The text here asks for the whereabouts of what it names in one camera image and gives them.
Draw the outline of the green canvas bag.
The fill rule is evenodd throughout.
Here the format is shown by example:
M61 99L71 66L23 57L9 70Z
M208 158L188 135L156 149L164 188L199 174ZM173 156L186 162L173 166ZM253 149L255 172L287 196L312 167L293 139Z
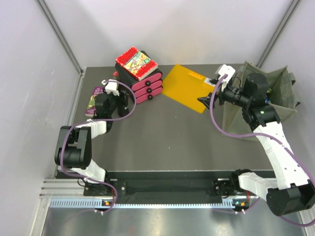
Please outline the green canvas bag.
M246 61L238 69L236 75L244 84L250 73L260 73L266 77L271 89L269 100L278 113L281 122L285 122L297 113L296 106L300 104L300 101L293 90L296 80L294 74L289 72L286 66L272 72L265 72ZM243 119L241 107L230 103L223 105L222 130L234 135L251 133L249 125Z

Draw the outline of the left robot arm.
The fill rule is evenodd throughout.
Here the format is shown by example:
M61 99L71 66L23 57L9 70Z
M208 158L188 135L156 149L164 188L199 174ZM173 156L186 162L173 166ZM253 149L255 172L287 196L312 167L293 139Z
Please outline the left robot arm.
M73 128L66 137L70 126L62 126L59 132L54 161L59 166L85 177L86 182L94 185L95 190L106 195L111 191L105 169L92 160L92 139L110 131L113 125L112 114L117 111L119 117L129 114L128 93L125 90L115 95L113 92L102 92L94 96L94 113L85 124Z

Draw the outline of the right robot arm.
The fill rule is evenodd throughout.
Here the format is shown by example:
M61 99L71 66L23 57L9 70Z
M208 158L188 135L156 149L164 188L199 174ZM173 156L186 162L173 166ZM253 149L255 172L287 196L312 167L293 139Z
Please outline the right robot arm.
M237 195L249 191L263 199L276 216L309 210L315 205L315 180L297 160L283 132L280 116L268 99L269 85L264 75L251 73L242 88L230 86L233 74L218 72L212 80L214 91L200 97L209 111L216 99L242 109L251 133L242 137L257 137L275 174L275 181L260 177L248 169L234 171L230 190Z

